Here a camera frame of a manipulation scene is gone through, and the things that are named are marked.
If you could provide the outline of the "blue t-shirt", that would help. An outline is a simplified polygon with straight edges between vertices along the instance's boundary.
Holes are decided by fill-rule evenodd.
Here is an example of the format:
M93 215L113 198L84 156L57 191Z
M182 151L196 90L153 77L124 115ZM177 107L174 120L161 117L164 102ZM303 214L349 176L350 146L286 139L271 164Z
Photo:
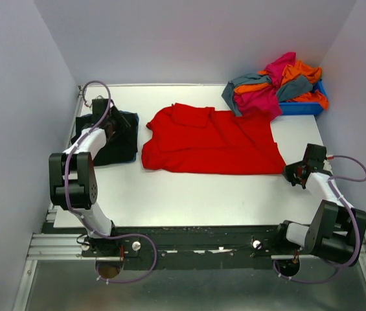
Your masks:
M122 162L132 163L136 161L138 152L139 116L137 113L120 111L131 127L119 137L119 150L122 152Z

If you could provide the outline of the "black t-shirt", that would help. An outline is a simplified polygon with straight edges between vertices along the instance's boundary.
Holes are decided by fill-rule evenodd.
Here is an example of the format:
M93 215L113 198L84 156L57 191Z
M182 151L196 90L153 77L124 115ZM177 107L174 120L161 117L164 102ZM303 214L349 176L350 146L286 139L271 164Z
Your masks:
M113 140L107 142L107 145L98 152L93 159L96 167L132 163L136 160L139 116L129 111L120 111L120 114L128 121L130 128L118 132Z

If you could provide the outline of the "red t-shirt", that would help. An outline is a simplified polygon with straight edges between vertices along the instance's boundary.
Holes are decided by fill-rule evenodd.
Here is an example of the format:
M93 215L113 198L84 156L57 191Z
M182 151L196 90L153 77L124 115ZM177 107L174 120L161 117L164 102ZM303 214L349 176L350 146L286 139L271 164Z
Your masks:
M143 146L142 164L177 173L280 174L285 162L270 123L261 111L236 117L231 111L175 103L147 123L152 138Z

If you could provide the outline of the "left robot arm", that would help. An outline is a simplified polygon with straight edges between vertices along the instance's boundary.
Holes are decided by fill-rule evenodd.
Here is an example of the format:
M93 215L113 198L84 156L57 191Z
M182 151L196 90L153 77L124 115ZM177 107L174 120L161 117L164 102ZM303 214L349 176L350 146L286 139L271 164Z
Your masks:
M89 238L98 239L105 256L119 248L114 223L102 212L97 198L95 167L136 160L139 117L121 111L106 98L92 101L92 112L76 118L71 146L49 156L51 202L75 215Z

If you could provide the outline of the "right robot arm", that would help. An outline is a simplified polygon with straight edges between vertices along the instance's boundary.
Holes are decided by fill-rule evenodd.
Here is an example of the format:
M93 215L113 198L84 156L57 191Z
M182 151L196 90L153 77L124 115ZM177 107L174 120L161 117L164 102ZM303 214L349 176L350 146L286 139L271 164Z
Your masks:
M338 179L364 182L362 179L335 176L324 169L327 159L324 146L308 143L303 159L284 167L282 175L293 186L300 186L320 199L309 225L285 220L273 238L274 248L282 254L301 248L309 254L340 268L355 265L366 232L366 212L355 208L337 187Z

